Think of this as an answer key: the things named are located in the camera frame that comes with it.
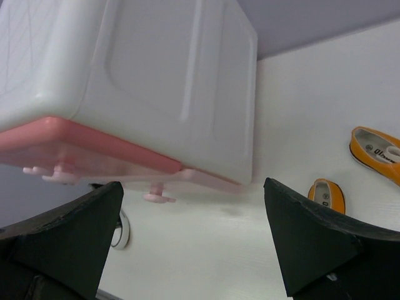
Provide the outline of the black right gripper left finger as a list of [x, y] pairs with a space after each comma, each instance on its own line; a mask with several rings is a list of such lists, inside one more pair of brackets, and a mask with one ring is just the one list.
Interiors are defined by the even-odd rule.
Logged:
[[1, 299], [95, 299], [119, 219], [120, 182], [1, 228]]

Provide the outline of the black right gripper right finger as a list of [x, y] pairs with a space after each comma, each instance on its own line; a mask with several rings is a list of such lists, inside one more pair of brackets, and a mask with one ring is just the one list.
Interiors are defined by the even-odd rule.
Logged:
[[293, 299], [399, 299], [399, 232], [317, 204], [267, 178], [264, 201]]

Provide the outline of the orange sneaker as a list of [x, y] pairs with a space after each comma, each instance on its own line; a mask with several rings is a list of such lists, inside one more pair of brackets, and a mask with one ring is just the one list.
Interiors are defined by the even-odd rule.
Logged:
[[319, 178], [311, 186], [307, 198], [341, 214], [346, 213], [346, 200], [342, 189], [327, 179]]
[[399, 186], [399, 139], [368, 127], [351, 132], [349, 150], [363, 166]]

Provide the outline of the pink cat drawer knob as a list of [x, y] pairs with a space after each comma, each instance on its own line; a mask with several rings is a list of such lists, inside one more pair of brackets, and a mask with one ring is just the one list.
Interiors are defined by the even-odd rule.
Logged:
[[175, 203], [174, 198], [166, 197], [163, 195], [164, 184], [162, 182], [151, 183], [149, 192], [143, 195], [143, 199], [152, 203]]

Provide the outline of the pink front white drawer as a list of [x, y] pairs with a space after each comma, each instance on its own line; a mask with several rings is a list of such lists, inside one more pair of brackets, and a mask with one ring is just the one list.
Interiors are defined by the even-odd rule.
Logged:
[[1, 132], [1, 163], [53, 183], [120, 181], [145, 185], [194, 184], [236, 193], [235, 182], [190, 167], [141, 146], [59, 117], [44, 117]]

